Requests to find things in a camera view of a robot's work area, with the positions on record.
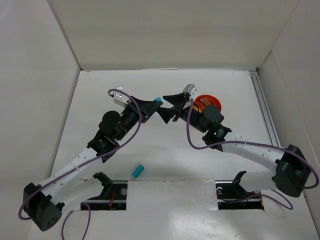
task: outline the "red circular object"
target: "red circular object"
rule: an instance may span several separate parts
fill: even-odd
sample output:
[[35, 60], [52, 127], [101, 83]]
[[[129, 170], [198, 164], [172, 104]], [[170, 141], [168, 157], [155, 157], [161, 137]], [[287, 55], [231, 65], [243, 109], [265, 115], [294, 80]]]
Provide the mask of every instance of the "red circular object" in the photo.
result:
[[214, 105], [214, 106], [217, 106], [217, 108], [218, 108], [218, 109], [220, 110], [220, 112], [221, 112], [222, 107], [221, 107], [220, 101], [219, 101], [217, 98], [215, 98], [214, 96], [206, 95], [206, 94], [205, 94], [205, 95], [200, 95], [200, 96], [198, 96], [198, 97], [195, 99], [195, 101], [194, 101], [194, 103], [200, 107], [201, 111], [203, 111], [203, 110], [206, 108], [206, 105], [204, 105], [204, 103], [203, 103], [203, 101], [202, 101], [204, 98], [208, 98], [209, 101], [210, 101], [210, 103], [211, 103], [212, 105]]

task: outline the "white floor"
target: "white floor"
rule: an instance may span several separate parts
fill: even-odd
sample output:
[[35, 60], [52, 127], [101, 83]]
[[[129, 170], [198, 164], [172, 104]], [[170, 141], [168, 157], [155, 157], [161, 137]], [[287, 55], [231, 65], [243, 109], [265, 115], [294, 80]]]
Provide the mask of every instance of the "white floor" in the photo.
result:
[[[163, 95], [181, 93], [189, 83], [194, 83], [200, 93], [213, 95], [220, 100], [225, 117], [223, 125], [253, 141], [270, 143], [247, 71], [82, 71], [52, 173], [63, 168], [81, 152], [96, 134], [105, 112], [122, 110], [108, 96], [109, 89], [121, 86], [132, 96], [153, 100]], [[193, 142], [198, 146], [204, 145], [202, 135], [195, 129], [191, 130]], [[145, 167], [139, 180], [231, 180], [239, 171], [263, 169], [232, 154], [212, 149], [194, 150], [187, 142], [186, 123], [180, 119], [167, 125], [158, 114], [152, 116], [141, 127], [136, 138], [109, 159], [101, 171], [113, 180], [131, 180], [131, 173], [138, 164]], [[130, 209], [93, 212], [86, 239], [319, 239], [303, 196], [290, 198], [295, 207], [293, 211], [264, 199], [265, 211], [216, 210], [216, 207], [206, 204], [195, 203], [196, 207], [189, 207], [182, 202], [182, 210], [172, 212], [172, 206], [168, 205], [170, 201], [161, 204], [155, 200], [157, 194], [159, 198], [163, 197], [163, 192], [154, 191], [151, 186], [142, 187], [137, 182], [130, 182], [127, 196]], [[65, 226], [68, 240], [81, 239], [87, 214], [86, 211], [78, 211], [70, 217]], [[46, 232], [40, 232], [33, 224], [28, 239], [61, 239], [62, 222], [59, 221]]]

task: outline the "screw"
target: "screw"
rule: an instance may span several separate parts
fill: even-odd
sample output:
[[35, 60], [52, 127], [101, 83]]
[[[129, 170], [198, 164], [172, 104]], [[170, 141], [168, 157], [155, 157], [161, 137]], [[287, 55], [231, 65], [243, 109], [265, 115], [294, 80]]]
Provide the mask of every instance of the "screw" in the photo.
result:
[[221, 195], [223, 192], [222, 192], [222, 187], [217, 187], [216, 188], [216, 192], [219, 194], [219, 195]]
[[126, 195], [127, 194], [127, 189], [126, 188], [121, 188], [120, 193], [121, 193], [121, 195]]

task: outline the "white table surface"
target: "white table surface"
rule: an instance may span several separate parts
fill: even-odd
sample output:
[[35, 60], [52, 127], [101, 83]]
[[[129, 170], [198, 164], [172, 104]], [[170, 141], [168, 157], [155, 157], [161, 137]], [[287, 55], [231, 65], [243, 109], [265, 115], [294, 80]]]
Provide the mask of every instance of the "white table surface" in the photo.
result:
[[[219, 69], [82, 71], [52, 174], [73, 160], [95, 136], [105, 112], [122, 110], [120, 106], [113, 104], [112, 98], [108, 96], [109, 89], [121, 86], [132, 96], [142, 100], [153, 100], [163, 95], [181, 93], [189, 83], [194, 83], [200, 94], [210, 94], [220, 100], [222, 114], [225, 117], [222, 122], [224, 126], [250, 137], [253, 141], [270, 143], [247, 71]], [[191, 129], [191, 138], [197, 146], [204, 145], [202, 136], [202, 133]], [[131, 143], [107, 161], [101, 171], [113, 180], [132, 180], [131, 173], [138, 164], [145, 167], [139, 180], [232, 180], [239, 171], [264, 169], [233, 154], [212, 149], [194, 150], [187, 142], [186, 123], [180, 119], [165, 124], [157, 113], [142, 125]], [[142, 199], [148, 199], [150, 193], [148, 189], [139, 191]], [[263, 192], [277, 197], [270, 191]], [[128, 189], [128, 199], [137, 199], [130, 196], [130, 189]], [[283, 209], [264, 198], [264, 211], [215, 210], [209, 215], [204, 214], [202, 210], [193, 216], [184, 211], [174, 222], [170, 217], [157, 218], [160, 212], [170, 215], [168, 207], [165, 205], [159, 207], [159, 204], [155, 208], [149, 204], [144, 211], [141, 211], [141, 207], [132, 207], [126, 211], [94, 211], [86, 239], [102, 237], [107, 240], [319, 239], [304, 197], [289, 197], [289, 199], [294, 206], [292, 211]], [[131, 200], [127, 204], [138, 206], [140, 202]], [[81, 239], [88, 219], [87, 214], [86, 211], [77, 211], [70, 217], [65, 226], [68, 240]], [[35, 224], [32, 224], [28, 239], [61, 239], [62, 222], [63, 220], [60, 220], [46, 232], [40, 232]], [[155, 233], [156, 229], [161, 229], [166, 234]]]

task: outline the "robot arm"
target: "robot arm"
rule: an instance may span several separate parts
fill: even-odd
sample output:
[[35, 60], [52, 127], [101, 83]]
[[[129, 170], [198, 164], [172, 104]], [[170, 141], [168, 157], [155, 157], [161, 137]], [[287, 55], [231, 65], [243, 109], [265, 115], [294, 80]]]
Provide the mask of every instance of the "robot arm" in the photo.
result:
[[[248, 141], [246, 137], [221, 125], [224, 116], [216, 106], [209, 105], [202, 112], [194, 109], [191, 104], [196, 96], [197, 89], [194, 84], [188, 84], [182, 93], [163, 97], [173, 105], [170, 108], [161, 107], [163, 103], [158, 100], [143, 101], [134, 97], [132, 99], [140, 109], [142, 123], [157, 112], [165, 123], [171, 119], [175, 122], [179, 118], [189, 122], [194, 128], [205, 133], [202, 139], [207, 146], [224, 141]], [[113, 181], [100, 171], [103, 164], [119, 149], [117, 141], [120, 141], [140, 119], [139, 111], [132, 101], [124, 102], [119, 94], [113, 97], [115, 103], [124, 107], [123, 112], [105, 113], [95, 137], [70, 164], [38, 186], [30, 183], [25, 187], [23, 201], [41, 186], [53, 181], [53, 184], [39, 191], [24, 205], [24, 211], [41, 231], [53, 227], [62, 213], [72, 206], [92, 197], [108, 196], [111, 193]], [[261, 172], [238, 173], [232, 184], [240, 185], [247, 192], [278, 188], [289, 196], [298, 197], [310, 175], [310, 170], [305, 165], [280, 150], [237, 143], [217, 145], [212, 148], [242, 156], [266, 167], [267, 170]], [[303, 157], [299, 148], [295, 146], [290, 145], [288, 150]], [[99, 158], [110, 151], [114, 153]], [[60, 179], [70, 170], [74, 171]]]

